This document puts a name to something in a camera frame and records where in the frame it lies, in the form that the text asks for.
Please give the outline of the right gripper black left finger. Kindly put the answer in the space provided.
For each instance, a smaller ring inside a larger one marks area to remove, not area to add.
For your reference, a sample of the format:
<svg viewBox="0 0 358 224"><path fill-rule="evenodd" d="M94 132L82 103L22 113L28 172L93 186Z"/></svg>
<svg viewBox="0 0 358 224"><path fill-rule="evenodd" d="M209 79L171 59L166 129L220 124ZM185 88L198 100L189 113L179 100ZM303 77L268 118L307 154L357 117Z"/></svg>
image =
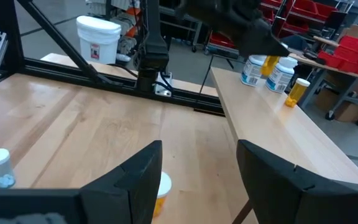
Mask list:
<svg viewBox="0 0 358 224"><path fill-rule="evenodd" d="M0 224L151 224L162 157L155 140L78 189L0 189Z"/></svg>

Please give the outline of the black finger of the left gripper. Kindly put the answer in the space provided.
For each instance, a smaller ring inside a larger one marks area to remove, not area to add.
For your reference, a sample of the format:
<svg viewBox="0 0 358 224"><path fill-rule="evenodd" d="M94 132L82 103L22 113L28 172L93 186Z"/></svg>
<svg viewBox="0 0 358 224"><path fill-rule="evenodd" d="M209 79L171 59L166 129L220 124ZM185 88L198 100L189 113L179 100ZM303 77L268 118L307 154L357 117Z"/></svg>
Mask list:
<svg viewBox="0 0 358 224"><path fill-rule="evenodd" d="M235 23L229 28L228 33L242 57L289 56L289 50L273 36L270 26L263 19Z"/></svg>

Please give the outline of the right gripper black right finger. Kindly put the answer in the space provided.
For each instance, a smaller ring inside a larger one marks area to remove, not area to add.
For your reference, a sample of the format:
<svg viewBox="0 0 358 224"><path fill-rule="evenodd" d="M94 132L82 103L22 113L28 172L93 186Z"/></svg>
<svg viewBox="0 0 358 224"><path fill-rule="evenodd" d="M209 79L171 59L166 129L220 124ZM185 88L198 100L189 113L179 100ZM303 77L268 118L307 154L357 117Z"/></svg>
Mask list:
<svg viewBox="0 0 358 224"><path fill-rule="evenodd" d="M358 184L325 178L244 139L236 157L259 224L358 224Z"/></svg>

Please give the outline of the white medicine bottle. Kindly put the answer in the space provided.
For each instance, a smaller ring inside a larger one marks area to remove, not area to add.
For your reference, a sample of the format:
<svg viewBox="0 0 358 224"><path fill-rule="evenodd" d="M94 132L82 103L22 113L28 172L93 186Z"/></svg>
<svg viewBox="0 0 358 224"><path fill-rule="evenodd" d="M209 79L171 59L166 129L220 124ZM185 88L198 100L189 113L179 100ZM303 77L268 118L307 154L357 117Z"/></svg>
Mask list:
<svg viewBox="0 0 358 224"><path fill-rule="evenodd" d="M256 86L261 79L261 68L266 55L250 55L241 73L241 82L245 85Z"/></svg>
<svg viewBox="0 0 358 224"><path fill-rule="evenodd" d="M268 76L265 86L274 92L283 93L295 74L298 61L293 57L281 57Z"/></svg>

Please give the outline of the medium orange pill bottle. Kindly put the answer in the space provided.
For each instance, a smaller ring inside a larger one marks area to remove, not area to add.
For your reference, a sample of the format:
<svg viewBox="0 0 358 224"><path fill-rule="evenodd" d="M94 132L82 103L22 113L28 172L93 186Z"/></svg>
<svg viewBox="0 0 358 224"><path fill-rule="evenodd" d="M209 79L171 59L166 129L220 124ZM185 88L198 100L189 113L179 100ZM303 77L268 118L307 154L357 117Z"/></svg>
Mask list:
<svg viewBox="0 0 358 224"><path fill-rule="evenodd" d="M157 199L155 203L153 217L157 217L163 210L164 203L166 201L166 197L172 189L172 180L170 176L166 172L161 173L160 177L160 185L158 188Z"/></svg>

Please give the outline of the cardboard box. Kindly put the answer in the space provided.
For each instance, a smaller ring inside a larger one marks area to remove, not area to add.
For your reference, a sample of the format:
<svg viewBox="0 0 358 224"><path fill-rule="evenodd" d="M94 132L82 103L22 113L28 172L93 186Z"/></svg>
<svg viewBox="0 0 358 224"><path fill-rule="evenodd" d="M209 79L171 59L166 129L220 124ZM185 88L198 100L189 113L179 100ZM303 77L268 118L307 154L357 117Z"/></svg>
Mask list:
<svg viewBox="0 0 358 224"><path fill-rule="evenodd" d="M353 87L337 107L340 94L333 89L324 87L314 101L315 105L326 112L327 120L335 119L342 122L355 122L358 125L358 84Z"/></svg>
<svg viewBox="0 0 358 224"><path fill-rule="evenodd" d="M358 25L353 24L349 28L347 28L345 35L358 38Z"/></svg>

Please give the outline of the red plastic storage bin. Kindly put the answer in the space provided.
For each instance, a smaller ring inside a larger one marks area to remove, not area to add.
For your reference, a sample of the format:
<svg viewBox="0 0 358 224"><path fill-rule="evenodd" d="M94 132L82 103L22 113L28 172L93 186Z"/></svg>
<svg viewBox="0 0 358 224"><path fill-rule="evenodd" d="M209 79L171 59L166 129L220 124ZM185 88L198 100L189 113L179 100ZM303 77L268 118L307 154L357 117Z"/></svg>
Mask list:
<svg viewBox="0 0 358 224"><path fill-rule="evenodd" d="M358 38L356 37L345 35L339 41L339 45L342 45L344 47L350 48L358 52Z"/></svg>
<svg viewBox="0 0 358 224"><path fill-rule="evenodd" d="M324 60L325 65L336 68L342 72L358 74L358 53L340 53L338 55L320 51L318 59Z"/></svg>

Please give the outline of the wooden-top rolling workbench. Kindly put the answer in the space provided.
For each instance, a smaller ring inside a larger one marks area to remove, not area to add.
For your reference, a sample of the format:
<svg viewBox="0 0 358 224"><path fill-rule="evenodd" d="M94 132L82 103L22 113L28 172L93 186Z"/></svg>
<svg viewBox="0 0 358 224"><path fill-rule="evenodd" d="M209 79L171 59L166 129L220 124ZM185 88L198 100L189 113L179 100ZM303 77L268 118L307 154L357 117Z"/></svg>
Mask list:
<svg viewBox="0 0 358 224"><path fill-rule="evenodd" d="M358 105L358 98L353 98L353 97L348 96L348 94L351 92L351 90L358 83L358 74L357 73L346 72L346 71L338 70L337 68L334 68L334 67L322 65L322 64L319 64L313 60L310 60L310 59L304 57L303 53L299 50L295 50L295 49L291 49L291 48L289 48L288 50L290 51L291 57L297 59L301 63L304 63L304 64L314 67L314 71L313 71L314 78L311 81L311 85L306 89L305 94L302 96L301 100L298 102L298 106L301 109L306 108L306 105L310 102L310 99L314 95L315 91L320 86L320 84L322 84L324 78L326 77L326 74L324 73L325 70L330 70L333 72L337 72L337 73L341 73L341 74L350 76L349 84L343 90L341 90L339 92L339 97L337 99L337 102L335 102L335 104L328 110L325 118L327 120L333 120L335 118L335 115L334 115L335 111L338 109L338 107L340 106L340 104L343 101L348 101L348 102Z"/></svg>

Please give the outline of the grey cloth bundle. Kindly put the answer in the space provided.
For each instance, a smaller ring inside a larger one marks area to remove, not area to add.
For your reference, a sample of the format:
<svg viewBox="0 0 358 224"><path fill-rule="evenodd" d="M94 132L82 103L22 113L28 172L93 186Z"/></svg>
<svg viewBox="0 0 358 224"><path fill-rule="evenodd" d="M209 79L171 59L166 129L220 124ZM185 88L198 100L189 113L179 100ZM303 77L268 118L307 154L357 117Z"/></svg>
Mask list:
<svg viewBox="0 0 358 224"><path fill-rule="evenodd" d="M125 12L115 17L121 25L121 37L117 45L117 60L129 62L132 49L137 45L136 35L139 33L140 8L130 6Z"/></svg>

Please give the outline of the white lidded plastic bucket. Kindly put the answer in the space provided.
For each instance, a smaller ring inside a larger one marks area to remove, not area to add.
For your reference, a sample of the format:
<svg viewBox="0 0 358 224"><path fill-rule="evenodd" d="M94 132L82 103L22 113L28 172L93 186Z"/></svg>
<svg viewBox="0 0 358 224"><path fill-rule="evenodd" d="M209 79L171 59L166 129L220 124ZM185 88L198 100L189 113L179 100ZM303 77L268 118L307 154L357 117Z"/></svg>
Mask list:
<svg viewBox="0 0 358 224"><path fill-rule="evenodd" d="M116 63L117 45L121 38L121 26L90 16L76 18L81 56L102 64Z"/></svg>

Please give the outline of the wooden shelf black frame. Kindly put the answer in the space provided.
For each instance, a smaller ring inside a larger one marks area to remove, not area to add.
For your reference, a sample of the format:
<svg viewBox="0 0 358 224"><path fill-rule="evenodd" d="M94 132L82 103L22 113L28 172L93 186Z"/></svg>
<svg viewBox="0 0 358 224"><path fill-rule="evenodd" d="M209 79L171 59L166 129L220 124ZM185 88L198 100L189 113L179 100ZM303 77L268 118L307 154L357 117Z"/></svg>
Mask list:
<svg viewBox="0 0 358 224"><path fill-rule="evenodd" d="M358 184L358 167L286 95L241 83L240 73L210 66L224 115L235 141L246 139L296 165L329 179Z"/></svg>

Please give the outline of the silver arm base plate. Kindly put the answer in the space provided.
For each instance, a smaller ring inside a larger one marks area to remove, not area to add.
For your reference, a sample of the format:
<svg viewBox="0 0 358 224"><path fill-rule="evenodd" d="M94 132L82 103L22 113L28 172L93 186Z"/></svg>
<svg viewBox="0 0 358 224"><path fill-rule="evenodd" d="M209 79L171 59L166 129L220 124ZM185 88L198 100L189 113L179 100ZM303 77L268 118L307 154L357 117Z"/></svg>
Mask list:
<svg viewBox="0 0 358 224"><path fill-rule="evenodd" d="M172 72L159 73L154 86L154 93L160 96L171 97L172 78Z"/></svg>

